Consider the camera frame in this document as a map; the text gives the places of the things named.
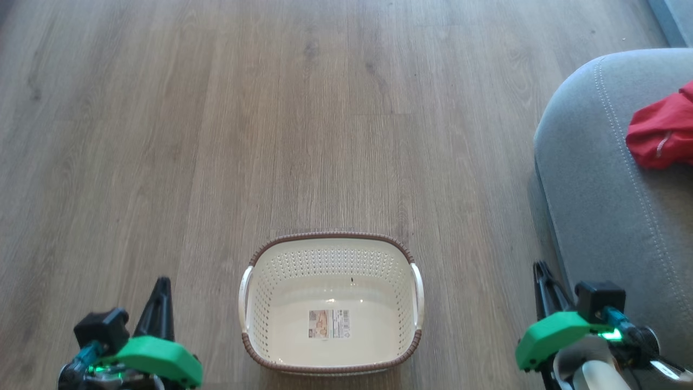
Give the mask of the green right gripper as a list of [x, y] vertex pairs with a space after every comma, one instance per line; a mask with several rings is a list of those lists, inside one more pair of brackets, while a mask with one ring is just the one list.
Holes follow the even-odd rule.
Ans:
[[537, 322], [530, 325], [515, 349], [522, 371], [537, 371], [553, 355], [586, 335], [614, 333], [613, 326], [589, 323], [576, 311], [572, 297], [545, 261], [534, 262]]

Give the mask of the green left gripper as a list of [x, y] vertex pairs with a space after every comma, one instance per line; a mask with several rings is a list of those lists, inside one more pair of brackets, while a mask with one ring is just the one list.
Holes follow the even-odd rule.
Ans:
[[89, 367], [89, 383], [97, 389], [196, 389], [203, 367], [193, 353], [175, 342], [172, 284], [158, 277], [134, 338], [118, 353]]

